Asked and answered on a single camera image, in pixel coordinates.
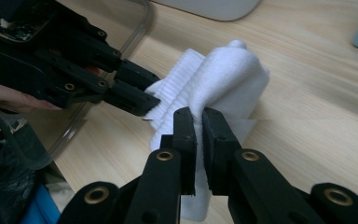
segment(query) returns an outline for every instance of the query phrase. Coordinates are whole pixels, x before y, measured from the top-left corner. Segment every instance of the robotic hand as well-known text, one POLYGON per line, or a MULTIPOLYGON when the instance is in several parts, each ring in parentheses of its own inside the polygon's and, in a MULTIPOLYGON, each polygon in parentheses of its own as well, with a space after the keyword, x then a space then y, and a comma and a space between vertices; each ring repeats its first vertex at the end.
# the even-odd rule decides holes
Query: robotic hand
POLYGON ((0 85, 66 108, 106 101, 143 116, 159 99, 158 77, 120 58, 106 32, 54 0, 0 0, 0 85), (113 84, 86 67, 117 71, 113 84))

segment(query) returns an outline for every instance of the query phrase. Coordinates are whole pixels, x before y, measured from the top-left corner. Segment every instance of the light wood tabletop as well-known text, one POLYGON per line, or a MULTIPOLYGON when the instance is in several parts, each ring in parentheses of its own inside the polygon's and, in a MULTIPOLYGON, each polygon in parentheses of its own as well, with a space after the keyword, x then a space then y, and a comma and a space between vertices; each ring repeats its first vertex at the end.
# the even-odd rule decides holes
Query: light wood tabletop
MULTIPOLYGON (((358 0, 261 0, 237 21, 153 6, 152 27, 130 60, 165 77, 186 49, 206 55, 244 40, 270 81, 242 146, 263 152, 306 192, 332 182, 358 194, 358 49, 351 43, 358 0)), ((121 187, 142 173, 154 134, 147 121, 104 103, 86 120, 55 160, 75 191, 94 181, 121 187)), ((227 198, 213 197, 204 223, 232 223, 227 198)))

